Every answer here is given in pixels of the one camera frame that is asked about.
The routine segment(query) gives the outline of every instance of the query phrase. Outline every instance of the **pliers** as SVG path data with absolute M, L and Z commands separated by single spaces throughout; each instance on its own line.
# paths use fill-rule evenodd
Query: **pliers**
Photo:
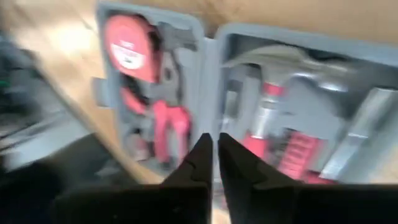
M 167 128 L 171 124 L 177 134 L 178 163 L 181 163 L 188 153 L 188 133 L 191 124 L 188 111 L 181 105 L 182 74 L 172 51 L 163 53 L 159 87 L 159 100 L 152 105 L 155 118 L 155 156 L 160 163 L 170 162 L 167 149 Z

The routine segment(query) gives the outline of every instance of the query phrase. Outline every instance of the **silver hammer head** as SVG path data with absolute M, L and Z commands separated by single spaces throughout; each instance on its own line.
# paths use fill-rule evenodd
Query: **silver hammer head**
M 319 62 L 302 49 L 286 45 L 251 50 L 226 62 L 224 67 L 231 68 L 243 63 L 259 65 L 265 83 L 282 87 L 292 78 L 302 77 L 331 91 L 347 91 L 347 75 L 352 71 L 347 63 Z

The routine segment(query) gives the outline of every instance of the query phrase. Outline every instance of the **tool kit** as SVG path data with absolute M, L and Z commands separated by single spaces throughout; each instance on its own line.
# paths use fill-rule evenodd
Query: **tool kit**
M 210 39 L 192 16 L 116 2 L 100 2 L 97 21 L 97 102 L 115 110 L 128 155 L 164 177 L 202 133 L 228 133 L 308 184 L 368 183 L 391 155 L 397 47 L 254 24 Z

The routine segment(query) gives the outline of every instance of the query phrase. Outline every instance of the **wooden surface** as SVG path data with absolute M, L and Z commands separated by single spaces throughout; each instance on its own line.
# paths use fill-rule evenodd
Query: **wooden surface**
M 227 22 L 253 22 L 344 38 L 398 44 L 398 2 L 393 0 L 137 0 L 197 16 L 209 35 Z M 162 180 L 132 161 L 116 137 L 114 116 L 95 105 L 93 77 L 104 78 L 95 24 L 94 0 L 3 0 L 2 23 L 19 45 L 37 52 L 41 67 L 61 95 L 98 133 L 113 155 L 134 176 L 147 183 Z M 398 166 L 380 168 L 375 182 L 398 182 Z M 224 222 L 221 216 L 219 223 Z

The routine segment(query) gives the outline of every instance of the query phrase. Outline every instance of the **tape measure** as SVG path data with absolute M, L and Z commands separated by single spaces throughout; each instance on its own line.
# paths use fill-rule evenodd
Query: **tape measure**
M 141 16 L 117 15 L 105 25 L 106 51 L 123 74 L 154 83 L 160 64 L 160 37 Z

